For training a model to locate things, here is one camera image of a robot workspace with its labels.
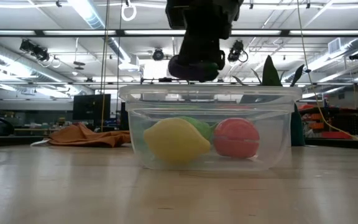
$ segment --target toy lemon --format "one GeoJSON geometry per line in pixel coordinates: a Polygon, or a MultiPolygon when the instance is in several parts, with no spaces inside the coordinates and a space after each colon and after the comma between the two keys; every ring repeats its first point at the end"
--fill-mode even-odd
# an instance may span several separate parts
{"type": "Polygon", "coordinates": [[[191,162],[211,147],[188,121],[167,118],[144,131],[144,140],[154,155],[172,165],[191,162]]]}

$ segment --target orange towel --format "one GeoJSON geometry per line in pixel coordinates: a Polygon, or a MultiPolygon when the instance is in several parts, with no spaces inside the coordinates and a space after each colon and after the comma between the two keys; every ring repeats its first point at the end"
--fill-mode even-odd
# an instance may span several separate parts
{"type": "Polygon", "coordinates": [[[69,127],[49,135],[49,143],[56,146],[102,146],[118,147],[131,142],[129,131],[110,131],[94,133],[84,124],[72,124],[69,127]]]}

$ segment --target computer monitor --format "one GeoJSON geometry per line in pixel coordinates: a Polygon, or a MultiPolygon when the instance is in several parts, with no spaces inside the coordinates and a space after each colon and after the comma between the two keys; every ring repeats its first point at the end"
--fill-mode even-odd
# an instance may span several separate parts
{"type": "Polygon", "coordinates": [[[73,104],[73,120],[94,120],[98,121],[103,118],[110,118],[110,103],[111,95],[104,95],[104,109],[103,109],[103,95],[83,95],[74,96],[73,104]]]}

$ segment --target plastic container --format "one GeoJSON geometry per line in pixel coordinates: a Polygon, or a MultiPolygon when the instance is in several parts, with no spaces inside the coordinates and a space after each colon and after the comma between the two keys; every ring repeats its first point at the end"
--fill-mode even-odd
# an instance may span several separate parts
{"type": "MultiPolygon", "coordinates": [[[[274,166],[290,147],[291,112],[294,110],[295,101],[301,98],[301,89],[275,86],[130,85],[120,88],[119,96],[126,101],[133,149],[146,167],[181,170],[264,170],[274,166]],[[150,140],[145,139],[145,131],[163,119],[177,117],[197,119],[211,127],[219,127],[222,121],[229,118],[238,119],[239,122],[232,122],[234,125],[249,125],[248,128],[239,128],[238,131],[229,129],[229,133],[236,137],[232,139],[221,136],[221,131],[212,128],[213,134],[208,139],[208,152],[200,154],[190,162],[173,164],[156,155],[155,149],[150,150],[150,140]],[[256,131],[248,132],[250,127],[254,127],[256,131]],[[217,138],[228,140],[229,144],[224,151],[230,151],[230,147],[238,147],[239,142],[255,142],[257,134],[259,145],[256,155],[250,158],[222,156],[221,150],[218,153],[215,148],[217,138]],[[244,136],[245,139],[239,139],[239,136],[244,136]]],[[[165,128],[177,130],[175,125],[165,128]]],[[[157,138],[157,143],[167,143],[176,138],[167,136],[167,133],[169,132],[160,131],[153,133],[152,137],[161,136],[157,138]]],[[[220,144],[217,147],[221,149],[225,145],[220,144]]],[[[172,150],[173,147],[167,146],[167,150],[172,150]]],[[[186,144],[179,150],[185,152],[186,144]]]]}

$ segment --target pink ball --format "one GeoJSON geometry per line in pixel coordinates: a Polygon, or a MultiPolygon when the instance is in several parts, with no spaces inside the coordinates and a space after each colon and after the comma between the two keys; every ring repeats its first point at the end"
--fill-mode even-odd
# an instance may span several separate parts
{"type": "Polygon", "coordinates": [[[228,118],[214,130],[214,146],[221,156],[250,158],[259,148],[259,133],[243,118],[228,118]]]}

